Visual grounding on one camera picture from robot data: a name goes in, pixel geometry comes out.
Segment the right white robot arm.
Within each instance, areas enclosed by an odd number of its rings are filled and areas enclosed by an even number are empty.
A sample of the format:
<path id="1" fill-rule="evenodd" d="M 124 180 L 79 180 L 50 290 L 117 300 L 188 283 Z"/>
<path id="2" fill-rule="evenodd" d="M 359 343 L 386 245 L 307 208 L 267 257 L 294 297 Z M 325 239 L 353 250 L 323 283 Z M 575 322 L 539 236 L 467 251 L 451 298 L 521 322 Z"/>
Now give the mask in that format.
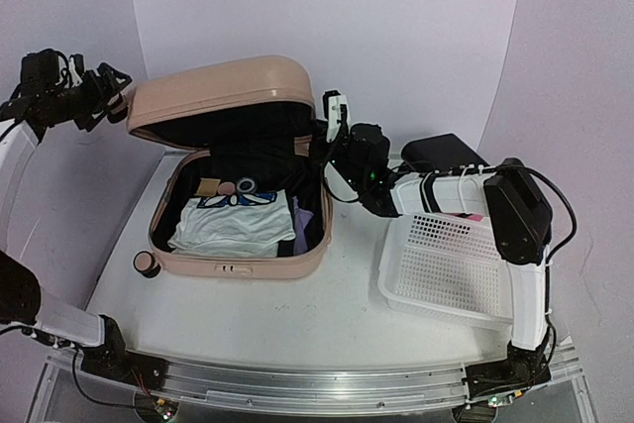
<path id="1" fill-rule="evenodd" d="M 327 126 L 324 152 L 322 164 L 332 166 L 375 216 L 489 220 L 509 271 L 511 338 L 503 360 L 469 367 L 467 381 L 485 392 L 546 379 L 544 353 L 556 333 L 547 315 L 553 210 L 539 187 L 542 175 L 515 158 L 490 165 L 452 133 L 409 142 L 401 164 L 391 167 L 380 126 L 348 126 L 343 119 Z"/>

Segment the pink hard-shell suitcase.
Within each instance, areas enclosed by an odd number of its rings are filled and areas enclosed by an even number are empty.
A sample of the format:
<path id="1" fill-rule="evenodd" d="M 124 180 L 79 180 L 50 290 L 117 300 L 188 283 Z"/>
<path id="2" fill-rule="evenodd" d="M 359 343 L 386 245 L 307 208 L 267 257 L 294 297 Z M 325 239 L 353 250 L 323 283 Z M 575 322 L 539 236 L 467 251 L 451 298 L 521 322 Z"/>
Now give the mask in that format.
<path id="1" fill-rule="evenodd" d="M 333 205 L 312 140 L 318 121 L 310 78 L 296 60 L 265 55 L 198 67 L 139 85 L 128 132 L 187 152 L 169 178 L 149 228 L 157 265 L 196 277 L 294 279 L 313 272 L 332 236 Z M 290 208 L 312 213 L 307 250 L 285 240 L 270 258 L 200 257 L 168 241 L 202 179 L 252 179 L 257 197 L 282 190 Z"/>

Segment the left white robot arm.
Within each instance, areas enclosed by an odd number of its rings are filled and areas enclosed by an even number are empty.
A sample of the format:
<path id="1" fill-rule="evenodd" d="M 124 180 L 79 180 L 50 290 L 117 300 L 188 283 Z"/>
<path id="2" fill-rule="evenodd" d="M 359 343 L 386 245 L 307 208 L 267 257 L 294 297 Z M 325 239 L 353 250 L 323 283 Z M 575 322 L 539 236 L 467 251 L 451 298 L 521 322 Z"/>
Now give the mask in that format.
<path id="1" fill-rule="evenodd" d="M 52 349 L 83 355 L 83 368 L 113 380 L 133 371 L 114 318 L 90 313 L 48 292 L 22 257 L 9 252 L 9 232 L 24 175 L 52 128 L 93 131 L 122 122 L 132 77 L 106 62 L 89 69 L 80 53 L 48 48 L 27 53 L 18 84 L 1 105 L 1 331 L 20 331 Z"/>

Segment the white printed t-shirt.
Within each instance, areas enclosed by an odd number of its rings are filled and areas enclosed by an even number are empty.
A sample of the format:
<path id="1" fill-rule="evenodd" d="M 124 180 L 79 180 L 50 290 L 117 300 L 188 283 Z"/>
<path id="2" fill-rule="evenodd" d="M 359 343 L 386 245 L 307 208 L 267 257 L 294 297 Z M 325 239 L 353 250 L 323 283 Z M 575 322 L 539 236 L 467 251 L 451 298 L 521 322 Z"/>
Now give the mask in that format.
<path id="1" fill-rule="evenodd" d="M 176 254 L 210 258 L 274 258 L 296 238 L 283 190 L 192 198 L 167 244 Z"/>

